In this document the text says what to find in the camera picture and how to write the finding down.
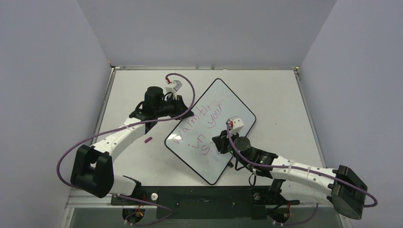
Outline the magenta marker cap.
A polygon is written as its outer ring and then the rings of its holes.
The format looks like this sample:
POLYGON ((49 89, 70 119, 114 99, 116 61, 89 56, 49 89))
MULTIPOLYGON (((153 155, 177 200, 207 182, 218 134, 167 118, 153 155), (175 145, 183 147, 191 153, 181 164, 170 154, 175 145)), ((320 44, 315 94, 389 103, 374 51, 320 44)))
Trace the magenta marker cap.
POLYGON ((144 140, 144 143, 148 143, 149 141, 151 141, 153 138, 152 137, 148 137, 144 140))

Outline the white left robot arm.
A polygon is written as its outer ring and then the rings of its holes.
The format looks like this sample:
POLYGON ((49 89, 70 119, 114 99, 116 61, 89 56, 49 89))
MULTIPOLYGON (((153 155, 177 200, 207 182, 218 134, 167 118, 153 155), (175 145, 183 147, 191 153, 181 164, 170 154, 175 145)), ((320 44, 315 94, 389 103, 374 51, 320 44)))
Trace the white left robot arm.
POLYGON ((98 198, 120 194, 129 204, 141 200, 140 182, 125 175, 116 175, 114 161, 135 140, 147 134, 158 121, 182 120, 193 115, 185 105, 177 86, 165 89, 147 88, 144 100, 131 112, 122 125, 97 143, 77 149, 70 183, 98 198))

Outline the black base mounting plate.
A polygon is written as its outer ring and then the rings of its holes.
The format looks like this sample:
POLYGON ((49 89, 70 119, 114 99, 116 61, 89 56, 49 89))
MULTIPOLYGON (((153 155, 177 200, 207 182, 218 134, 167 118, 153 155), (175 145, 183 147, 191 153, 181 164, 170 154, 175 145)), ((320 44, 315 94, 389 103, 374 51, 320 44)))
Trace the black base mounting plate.
POLYGON ((151 201, 174 211, 172 219, 265 219, 267 212, 277 212, 299 200, 275 196, 269 186, 143 186, 134 198, 151 201))

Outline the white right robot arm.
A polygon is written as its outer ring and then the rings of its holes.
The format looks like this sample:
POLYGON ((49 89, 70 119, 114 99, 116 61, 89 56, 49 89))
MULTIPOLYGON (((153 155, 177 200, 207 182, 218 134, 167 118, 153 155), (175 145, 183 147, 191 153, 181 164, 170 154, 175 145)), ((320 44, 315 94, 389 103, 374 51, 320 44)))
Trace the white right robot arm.
POLYGON ((228 137, 225 130, 212 141, 219 153, 230 153, 252 175, 272 179, 268 190, 272 202, 306 200, 332 205, 350 219, 362 218, 368 187, 351 168, 319 168, 294 162, 252 147, 250 140, 238 133, 228 137))

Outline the black framed whiteboard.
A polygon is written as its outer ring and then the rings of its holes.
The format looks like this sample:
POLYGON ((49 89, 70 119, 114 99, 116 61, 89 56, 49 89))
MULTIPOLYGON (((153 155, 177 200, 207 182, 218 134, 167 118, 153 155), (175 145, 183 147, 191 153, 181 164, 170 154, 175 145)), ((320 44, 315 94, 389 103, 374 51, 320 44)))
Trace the black framed whiteboard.
POLYGON ((220 78, 215 79, 194 104, 193 117, 181 120, 166 137, 165 146, 209 185, 218 182, 232 155, 211 147, 212 137, 226 129, 229 118, 239 116, 246 136, 256 122, 255 114, 220 78))

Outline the aluminium frame rail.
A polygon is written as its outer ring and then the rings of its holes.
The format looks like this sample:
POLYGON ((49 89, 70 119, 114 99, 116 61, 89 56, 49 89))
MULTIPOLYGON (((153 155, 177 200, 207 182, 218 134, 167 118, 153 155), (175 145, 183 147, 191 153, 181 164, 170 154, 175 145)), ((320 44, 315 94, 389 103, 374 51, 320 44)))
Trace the aluminium frame rail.
POLYGON ((242 202, 252 205, 277 206, 285 200, 293 205, 318 204, 321 207, 333 207, 330 198, 324 195, 323 202, 319 201, 320 193, 313 195, 307 188, 302 188, 306 196, 286 192, 283 190, 278 197, 269 195, 268 186, 144 186, 140 193, 123 199, 116 195, 106 195, 98 198, 83 190, 72 190, 67 201, 69 208, 103 208, 103 207, 135 207, 147 208, 142 200, 150 202, 154 207, 157 204, 173 208, 185 202, 199 202, 209 204, 226 204, 236 206, 242 202))

